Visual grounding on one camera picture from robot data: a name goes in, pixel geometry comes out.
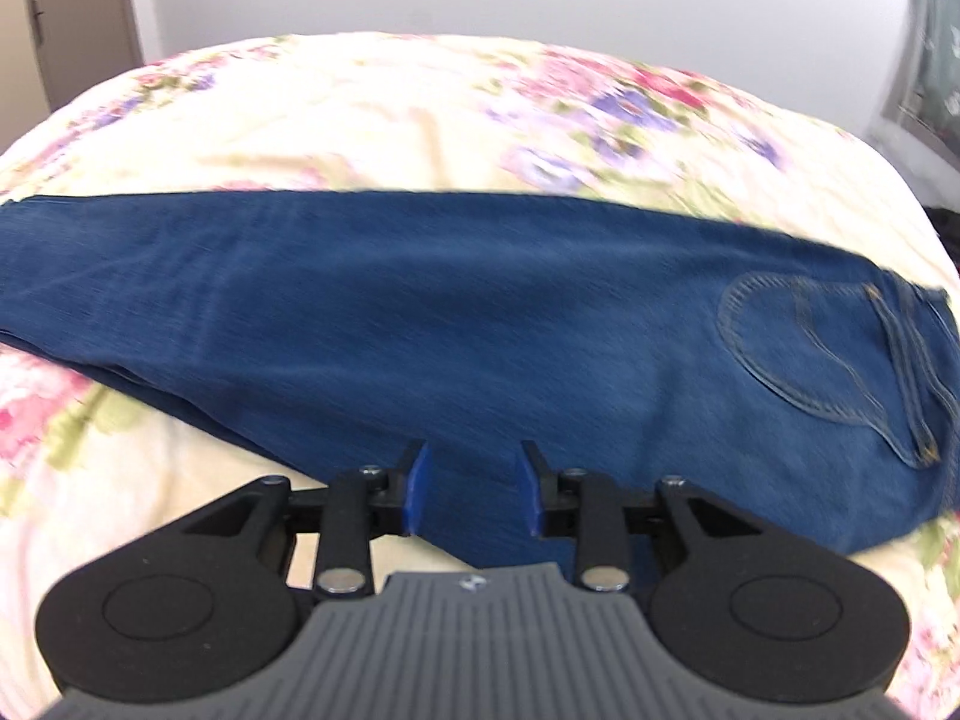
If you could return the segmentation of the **blue denim jeans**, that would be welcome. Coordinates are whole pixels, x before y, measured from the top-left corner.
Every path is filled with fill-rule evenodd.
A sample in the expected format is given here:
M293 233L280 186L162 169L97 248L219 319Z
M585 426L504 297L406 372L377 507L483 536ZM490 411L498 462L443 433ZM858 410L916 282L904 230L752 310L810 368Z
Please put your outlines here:
M680 475L840 553L958 504L946 296L758 227L496 193L2 210L2 338L319 481L423 439L423 535L537 559L514 460Z

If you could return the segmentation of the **floral yellow bed quilt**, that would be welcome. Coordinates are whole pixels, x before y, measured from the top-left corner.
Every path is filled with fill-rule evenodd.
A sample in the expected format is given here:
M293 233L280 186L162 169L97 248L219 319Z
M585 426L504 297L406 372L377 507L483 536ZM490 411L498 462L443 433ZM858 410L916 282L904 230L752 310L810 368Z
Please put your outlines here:
M774 227L955 291L889 161L708 76L503 37L249 39L101 83L2 158L2 195L201 190L561 193ZM241 484L267 458L63 367L2 355L2 712L57 691L34 644L73 567Z

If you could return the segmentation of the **green patterned window curtain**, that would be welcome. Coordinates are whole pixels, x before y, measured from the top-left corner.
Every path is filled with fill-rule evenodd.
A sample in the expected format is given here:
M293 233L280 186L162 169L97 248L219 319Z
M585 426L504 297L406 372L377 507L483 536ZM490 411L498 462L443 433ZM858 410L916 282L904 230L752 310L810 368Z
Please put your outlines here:
M908 0L882 117L958 167L958 0Z

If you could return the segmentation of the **beige room door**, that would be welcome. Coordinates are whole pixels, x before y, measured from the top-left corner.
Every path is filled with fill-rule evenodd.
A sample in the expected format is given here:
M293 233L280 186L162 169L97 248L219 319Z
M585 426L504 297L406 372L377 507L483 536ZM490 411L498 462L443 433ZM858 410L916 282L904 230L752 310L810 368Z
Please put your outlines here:
M53 110L142 63L132 0L26 0Z

